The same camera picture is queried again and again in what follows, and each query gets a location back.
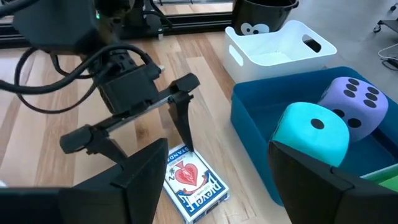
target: cyan die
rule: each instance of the cyan die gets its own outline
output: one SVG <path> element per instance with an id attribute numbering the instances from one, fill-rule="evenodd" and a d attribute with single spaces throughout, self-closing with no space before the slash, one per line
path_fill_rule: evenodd
<path id="1" fill-rule="evenodd" d="M 271 140 L 338 167 L 347 152 L 349 131 L 334 112 L 300 102 L 288 105 Z"/>

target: black bucket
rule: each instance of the black bucket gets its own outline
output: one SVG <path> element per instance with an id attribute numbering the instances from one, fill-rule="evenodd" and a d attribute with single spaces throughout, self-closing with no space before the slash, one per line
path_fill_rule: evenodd
<path id="1" fill-rule="evenodd" d="M 235 0 L 233 27 L 238 35 L 278 31 L 299 0 Z"/>

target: purple die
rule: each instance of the purple die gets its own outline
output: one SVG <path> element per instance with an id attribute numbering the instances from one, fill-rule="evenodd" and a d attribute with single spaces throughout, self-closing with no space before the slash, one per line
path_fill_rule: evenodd
<path id="1" fill-rule="evenodd" d="M 380 90 L 350 77 L 334 79 L 318 104 L 344 120 L 351 142 L 371 134 L 380 125 L 388 109 L 387 98 Z"/>

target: playing card box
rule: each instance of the playing card box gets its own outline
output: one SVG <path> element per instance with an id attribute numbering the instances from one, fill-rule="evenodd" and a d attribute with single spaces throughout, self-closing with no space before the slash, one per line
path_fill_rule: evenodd
<path id="1" fill-rule="evenodd" d="M 169 151 L 163 187 L 186 224 L 196 223 L 229 198 L 228 186 L 198 151 L 184 145 Z"/>

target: basket handle hole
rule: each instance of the basket handle hole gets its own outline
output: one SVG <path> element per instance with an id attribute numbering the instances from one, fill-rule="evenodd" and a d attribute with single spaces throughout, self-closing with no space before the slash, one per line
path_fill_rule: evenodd
<path id="1" fill-rule="evenodd" d="M 319 51 L 321 51 L 322 49 L 322 46 L 307 34 L 303 35 L 302 41 L 305 45 L 307 45 L 309 48 L 311 48 L 311 50 L 316 53 L 319 53 Z"/>
<path id="2" fill-rule="evenodd" d="M 235 59 L 235 61 L 240 65 L 243 66 L 243 58 L 242 56 L 236 51 L 236 49 L 232 46 L 229 45 L 228 47 L 229 54 Z"/>

